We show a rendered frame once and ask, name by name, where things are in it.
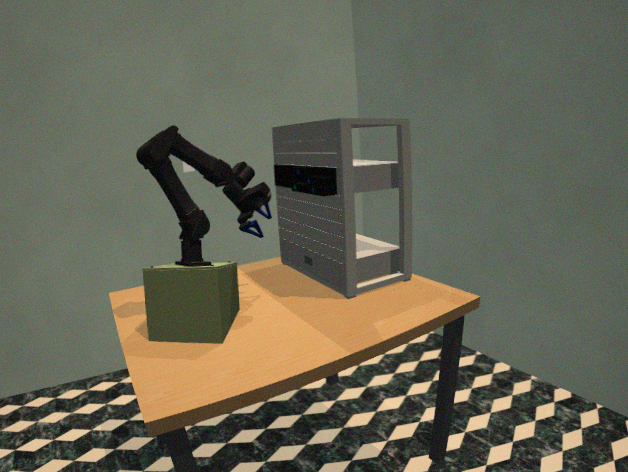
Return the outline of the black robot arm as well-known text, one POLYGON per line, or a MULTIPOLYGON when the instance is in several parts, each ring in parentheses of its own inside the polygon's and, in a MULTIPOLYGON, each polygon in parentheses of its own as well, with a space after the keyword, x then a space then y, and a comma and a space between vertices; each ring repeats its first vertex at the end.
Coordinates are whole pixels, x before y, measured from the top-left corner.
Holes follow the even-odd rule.
POLYGON ((199 171, 204 179, 216 187, 225 185, 222 192, 231 202, 243 195, 243 198, 236 204, 245 214, 252 211, 257 202, 270 202, 271 192, 265 182, 244 190, 243 188, 255 175, 250 166, 245 162, 240 162, 231 168, 223 160, 207 154, 187 141, 178 133, 178 129, 172 125, 159 132, 154 137, 162 134, 157 138, 152 137, 150 140, 152 142, 147 141, 143 144, 137 150, 136 156, 145 170, 148 169, 155 177, 180 220, 182 232, 179 239, 183 239, 181 241, 182 259, 175 261, 175 264, 187 267, 211 266, 211 262, 203 261, 201 240, 199 240, 204 238, 204 234, 207 234, 210 229, 209 219, 189 196, 172 166, 170 154, 199 171))

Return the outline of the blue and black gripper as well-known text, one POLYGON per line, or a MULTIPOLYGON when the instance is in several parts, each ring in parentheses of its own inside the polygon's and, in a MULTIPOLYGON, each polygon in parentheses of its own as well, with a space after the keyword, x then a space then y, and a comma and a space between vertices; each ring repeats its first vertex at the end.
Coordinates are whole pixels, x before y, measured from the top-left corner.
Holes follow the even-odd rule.
POLYGON ((241 231, 243 231, 243 232, 253 234, 253 235, 255 235, 255 236, 259 237, 259 238, 264 237, 264 235, 263 235, 263 233, 262 233, 262 231, 261 231, 261 229, 260 229, 260 227, 259 227, 259 225, 258 225, 258 223, 257 223, 257 220, 254 220, 254 221, 252 221, 252 222, 247 221, 247 220, 248 220, 249 218, 253 217, 253 213, 254 213, 254 211, 257 211, 258 213, 260 213, 261 215, 263 215, 263 216, 264 216, 264 217, 266 217, 267 219, 271 219, 271 218, 272 218, 272 216, 271 216, 271 213, 270 213, 269 204, 268 204, 268 203, 257 202, 257 203, 256 203, 256 205, 255 205, 255 207, 254 207, 254 209, 253 209, 252 211, 250 211, 250 212, 248 212, 248 213, 246 213, 246 214, 245 214, 245 213, 243 212, 243 210, 242 210, 242 209, 241 209, 241 208, 240 208, 240 207, 236 204, 236 202, 238 202, 238 201, 239 201, 240 199, 242 199, 242 198, 243 198, 243 195, 242 195, 239 199, 237 199, 236 201, 232 202, 232 203, 233 203, 233 204, 234 204, 234 205, 235 205, 235 206, 236 206, 236 207, 240 210, 240 212, 241 212, 241 213, 240 213, 240 215, 239 215, 239 217, 238 217, 238 219, 237 219, 237 220, 238 220, 238 222, 240 223, 239 229, 240 229, 241 231), (263 205, 265 205, 265 208, 266 208, 267 214, 266 214, 266 213, 264 213, 264 212, 261 210, 261 207, 262 207, 263 205), (249 229, 250 227, 252 227, 252 228, 254 227, 254 228, 258 231, 258 233, 256 233, 256 232, 254 232, 253 230, 249 229))

